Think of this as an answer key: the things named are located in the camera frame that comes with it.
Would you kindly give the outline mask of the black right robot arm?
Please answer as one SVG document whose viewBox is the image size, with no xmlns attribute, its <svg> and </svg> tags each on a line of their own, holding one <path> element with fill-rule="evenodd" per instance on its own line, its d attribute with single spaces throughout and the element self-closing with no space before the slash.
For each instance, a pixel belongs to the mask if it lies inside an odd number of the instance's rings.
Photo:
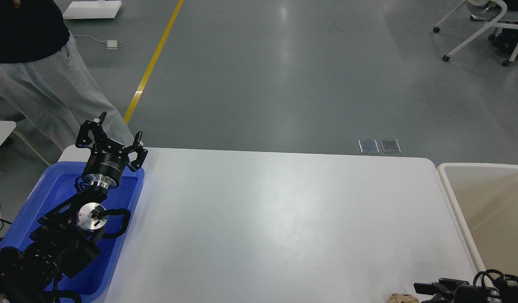
<svg viewBox="0 0 518 303">
<path fill-rule="evenodd" d="M 419 295 L 431 296 L 428 303 L 518 303 L 518 276 L 499 270 L 480 271 L 471 282 L 439 278 L 413 287 Z"/>
</svg>

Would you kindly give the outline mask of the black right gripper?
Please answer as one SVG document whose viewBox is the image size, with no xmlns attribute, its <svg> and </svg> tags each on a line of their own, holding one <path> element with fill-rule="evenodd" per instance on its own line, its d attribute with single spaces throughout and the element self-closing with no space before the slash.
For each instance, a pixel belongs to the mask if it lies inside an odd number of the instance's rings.
<svg viewBox="0 0 518 303">
<path fill-rule="evenodd" d="M 419 295 L 434 295 L 423 303 L 505 303 L 497 288 L 473 286 L 464 280 L 439 278 L 432 283 L 416 282 L 413 287 Z M 454 298 L 447 297 L 453 293 Z"/>
</svg>

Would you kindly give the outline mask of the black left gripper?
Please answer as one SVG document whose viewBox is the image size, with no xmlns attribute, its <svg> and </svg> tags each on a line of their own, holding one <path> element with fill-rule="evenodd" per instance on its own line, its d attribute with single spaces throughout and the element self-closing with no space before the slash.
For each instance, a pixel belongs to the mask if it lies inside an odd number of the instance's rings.
<svg viewBox="0 0 518 303">
<path fill-rule="evenodd" d="M 99 118 L 82 123 L 76 138 L 76 147 L 91 149 L 86 167 L 82 172 L 82 180 L 85 182 L 101 180 L 108 184 L 109 189 L 114 189 L 120 185 L 125 167 L 132 172 L 139 170 L 149 152 L 141 141 L 143 132 L 136 133 L 130 146 L 97 144 L 109 139 L 103 129 L 106 115 L 107 112 L 102 112 Z"/>
</svg>

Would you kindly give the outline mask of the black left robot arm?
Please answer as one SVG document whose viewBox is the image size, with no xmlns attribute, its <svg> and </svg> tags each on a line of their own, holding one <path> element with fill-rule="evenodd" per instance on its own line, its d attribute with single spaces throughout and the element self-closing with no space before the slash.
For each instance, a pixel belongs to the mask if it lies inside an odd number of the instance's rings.
<svg viewBox="0 0 518 303">
<path fill-rule="evenodd" d="M 125 169 L 138 171 L 148 154 L 137 132 L 130 146 L 109 138 L 103 129 L 106 112 L 82 123 L 75 142 L 90 150 L 85 169 L 78 177 L 76 194 L 38 219 L 24 250 L 0 249 L 0 303 L 80 303 L 75 291 L 60 291 L 63 276 L 73 278 L 86 269 L 101 249 L 101 239 L 116 239 L 128 229 L 129 209 L 107 209 L 103 201 L 117 188 Z"/>
</svg>

